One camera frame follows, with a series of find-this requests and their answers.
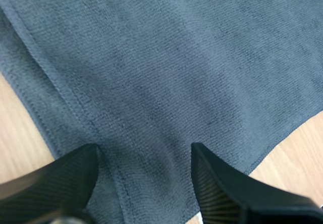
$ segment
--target gray microfiber towel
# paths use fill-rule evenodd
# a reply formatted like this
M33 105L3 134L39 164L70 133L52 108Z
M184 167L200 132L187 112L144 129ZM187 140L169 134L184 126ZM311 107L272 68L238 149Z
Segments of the gray microfiber towel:
M198 212L192 142L248 174L322 110L322 8L0 0L0 68L55 157L101 146L97 223L179 224Z

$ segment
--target wood grain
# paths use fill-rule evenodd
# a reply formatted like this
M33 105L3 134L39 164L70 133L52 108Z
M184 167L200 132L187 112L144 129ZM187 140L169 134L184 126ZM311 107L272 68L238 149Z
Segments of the wood grain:
M323 204L323 113L280 143L251 173L275 187ZM53 161L28 112L0 74L0 183ZM187 224L199 224L197 217Z

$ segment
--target ribbed plastic surface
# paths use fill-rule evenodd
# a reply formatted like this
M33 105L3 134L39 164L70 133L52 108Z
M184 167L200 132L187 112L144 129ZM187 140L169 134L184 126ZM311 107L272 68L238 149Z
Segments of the ribbed plastic surface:
M217 184L199 155L192 157L192 180L204 224L238 224L241 208Z
M0 185L0 223L25 223L53 210L84 208L98 176L96 149L94 144L84 145L35 172Z

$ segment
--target light wood table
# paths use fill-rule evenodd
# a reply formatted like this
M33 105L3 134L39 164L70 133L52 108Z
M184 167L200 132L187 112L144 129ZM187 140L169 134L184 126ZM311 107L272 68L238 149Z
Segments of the light wood table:
M282 141L251 173L275 187L323 204L323 113ZM0 183L53 161L28 112L0 74ZM194 217L187 224L199 223Z

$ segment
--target black plastic object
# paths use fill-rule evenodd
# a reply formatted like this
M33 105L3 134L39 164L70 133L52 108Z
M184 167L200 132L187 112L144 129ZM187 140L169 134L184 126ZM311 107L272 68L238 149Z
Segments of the black plastic object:
M323 223L309 198L248 177L202 143L192 144L192 181L204 224Z
M19 224L59 209L82 209L98 176L97 146L87 144L0 185L0 223Z

